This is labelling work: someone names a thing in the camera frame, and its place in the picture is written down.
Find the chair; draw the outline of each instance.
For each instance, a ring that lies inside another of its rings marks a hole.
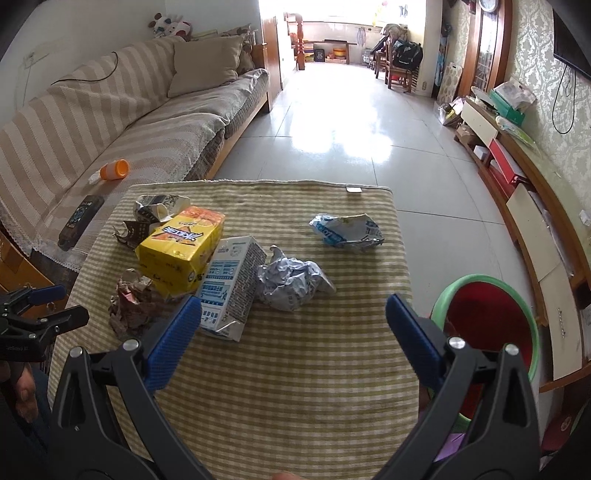
[[[392,80],[396,76],[398,83],[404,87],[406,93],[411,93],[413,87],[413,73],[410,70],[402,69],[394,65],[394,49],[392,48],[392,38],[388,37],[386,41],[386,78],[384,83],[392,89]]]
[[[386,52],[378,50],[376,53],[374,53],[374,60],[375,77],[378,78],[379,72],[386,69]]]

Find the white cabinet door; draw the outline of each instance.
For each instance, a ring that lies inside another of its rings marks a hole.
[[[562,263],[540,282],[540,287],[550,324],[554,380],[557,380],[583,365],[579,312]]]

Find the bag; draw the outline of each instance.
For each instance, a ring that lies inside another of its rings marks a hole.
[[[396,47],[392,56],[394,66],[400,69],[410,70],[411,72],[419,68],[423,61],[423,48],[421,44],[412,41],[399,41],[397,43],[399,43],[399,46]]]

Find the black cable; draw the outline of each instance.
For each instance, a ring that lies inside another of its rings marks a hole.
[[[106,80],[107,78],[109,78],[111,75],[113,75],[115,73],[115,70],[117,70],[117,65],[119,65],[119,56],[117,55],[117,52],[112,51],[111,53],[115,54],[115,66],[113,67],[113,71],[111,73],[109,73],[106,77],[103,77],[101,79],[96,79],[96,80],[84,80],[84,79],[61,79],[61,80],[56,80],[55,82],[52,83],[52,85],[55,85],[57,82],[65,82],[67,80],[73,80],[74,82],[87,82],[87,83],[94,83],[94,82],[102,82],[103,80]]]
[[[573,129],[574,127],[574,115],[576,113],[576,109],[575,109],[575,100],[577,98],[577,72],[574,71],[574,92],[573,92],[573,122],[570,124],[570,128],[566,131],[566,132],[561,132],[560,130],[558,130],[558,127],[556,126],[556,122],[554,120],[554,111],[556,110],[556,103],[558,103],[558,94],[560,93],[560,87],[562,86],[562,82],[564,81],[564,75],[566,75],[566,69],[568,68],[568,65],[564,66],[564,72],[562,73],[562,78],[560,79],[560,83],[558,84],[558,91],[556,92],[556,98],[554,100],[554,106],[552,107],[552,125],[554,125],[554,129],[560,134],[560,135],[567,135],[570,133],[570,131]]]

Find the sofa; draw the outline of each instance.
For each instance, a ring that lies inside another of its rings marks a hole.
[[[261,68],[168,98],[176,42],[184,40],[158,38],[88,62],[0,131],[3,230],[53,282],[72,286],[131,185],[213,178],[255,114],[270,110],[269,73]],[[127,178],[89,184],[93,173],[120,158],[131,166]],[[87,195],[104,197],[104,205],[77,244],[62,251],[60,231]]]

